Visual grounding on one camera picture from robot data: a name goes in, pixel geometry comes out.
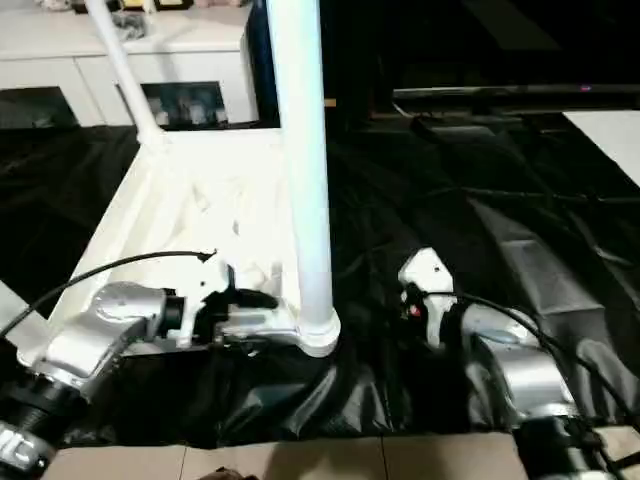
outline tile floor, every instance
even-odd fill
[[[602,433],[613,458],[640,449],[627,428]],[[197,480],[218,467],[260,480],[525,480],[508,435],[316,440],[197,450],[85,448],[61,452],[46,480]],[[625,472],[640,480],[640,467]]]

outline black tarp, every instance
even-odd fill
[[[56,136],[48,142],[44,172],[92,190],[102,175],[121,176],[135,147],[128,135],[108,145],[89,140],[75,153]],[[470,424],[458,360],[430,353],[403,328],[397,272],[425,246],[436,249],[459,290],[537,312],[547,332],[595,362],[639,409],[640,190],[564,117],[376,122],[330,139],[328,151],[334,296],[343,327],[335,352],[312,359],[273,345],[251,358],[201,351],[127,359],[70,433],[71,444],[212,448],[499,427]],[[5,165],[10,147],[2,153]],[[58,162],[93,166],[71,181]],[[40,211],[28,220],[21,208],[3,207],[3,222],[13,215],[28,229]],[[94,223],[99,210],[89,216]],[[65,256],[79,257],[91,225],[68,242],[75,250]],[[56,245],[51,257],[62,248]],[[26,290],[42,264],[23,256],[21,265]],[[621,419],[585,372],[565,369],[597,422]]]

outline black cable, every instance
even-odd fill
[[[605,465],[609,469],[609,473],[611,473],[616,480],[625,480],[620,473],[621,468],[618,466],[618,462],[614,462],[604,448],[600,448],[598,453],[600,453],[602,460],[604,460]]]
[[[611,395],[611,398],[613,398],[618,408],[622,411],[622,413],[625,416],[625,420],[629,423],[629,425],[631,425],[631,427],[640,434],[640,423],[638,422],[636,415],[627,406],[626,402],[620,396],[620,394],[616,391],[614,386],[611,385],[611,383],[602,375],[602,373],[600,373],[600,371],[595,365],[587,362],[582,357],[580,357],[577,353],[566,348],[564,345],[562,345],[562,343],[558,342],[555,338],[550,337],[546,333],[542,332],[538,327],[534,327],[533,325],[530,325],[529,323],[527,323],[525,320],[520,318],[517,314],[515,314],[513,311],[511,311],[507,307],[504,307],[498,303],[492,302],[491,300],[487,300],[486,298],[470,295],[467,293],[434,291],[434,292],[423,292],[423,295],[424,297],[440,296],[440,297],[463,299],[472,303],[477,303],[479,305],[484,305],[486,307],[492,308],[508,316],[509,318],[514,320],[516,323],[521,325],[529,333],[531,333],[531,335],[536,337],[536,339],[538,340],[538,342],[540,342],[540,345],[542,347],[546,348],[547,350],[550,350],[551,352],[553,352],[554,349],[557,350],[563,356],[569,358],[570,360],[574,361],[575,363],[580,365],[582,368],[587,370],[595,379],[598,380],[600,385],[609,393],[609,395]],[[604,449],[602,449],[600,453],[602,455],[603,460],[607,464],[608,468],[611,469],[611,473],[616,477],[616,479],[623,478],[619,472],[621,468],[630,467],[640,462],[640,452],[628,455],[627,457],[624,457],[617,461],[611,460],[611,458],[604,451]]]
[[[0,328],[0,339],[3,339],[7,336],[7,334],[13,330],[16,325],[22,322],[25,318],[31,315],[36,309],[42,305],[47,300],[54,298],[60,292],[65,291],[67,288],[72,287],[76,283],[80,283],[87,278],[93,277],[94,275],[98,275],[99,273],[104,272],[105,270],[110,270],[112,268],[120,267],[122,265],[126,265],[128,263],[139,262],[141,260],[147,260],[150,258],[161,258],[161,257],[196,257],[201,262],[205,262],[214,256],[217,252],[213,253],[204,253],[204,252],[192,252],[188,250],[173,250],[166,252],[151,252],[151,253],[143,253],[140,255],[133,255],[131,257],[121,258],[120,260],[116,260],[115,262],[107,263],[102,265],[101,267],[94,268],[89,270],[88,272],[82,273],[77,277],[73,277],[71,280],[58,285],[55,288],[52,288],[47,293],[38,298],[35,302],[25,308],[22,312],[16,315],[9,323],[7,323],[4,327]]]

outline white cabinet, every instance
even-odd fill
[[[133,120],[117,88],[106,57],[82,57],[77,65],[107,125],[131,125]],[[251,66],[246,51],[129,55],[136,79],[159,83],[217,83],[230,123],[258,119]]]
[[[58,87],[80,125],[104,123],[72,58],[0,61],[0,90],[42,87]]]
[[[211,84],[229,122],[257,120],[250,12],[247,5],[154,15],[148,35],[124,43],[138,81]],[[82,126],[133,123],[88,15],[0,9],[0,89],[49,86],[60,88]]]

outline white pvc pipe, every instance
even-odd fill
[[[155,117],[145,97],[142,87],[133,76],[127,62],[127,54],[118,39],[115,26],[111,20],[111,13],[104,0],[85,0],[87,10],[98,28],[100,39],[107,49],[111,65],[115,70],[120,89],[125,97],[133,120],[138,127],[138,135],[142,143],[156,141],[162,135],[162,130],[156,124]]]
[[[269,0],[269,29],[300,287],[302,333],[333,315],[318,0]]]

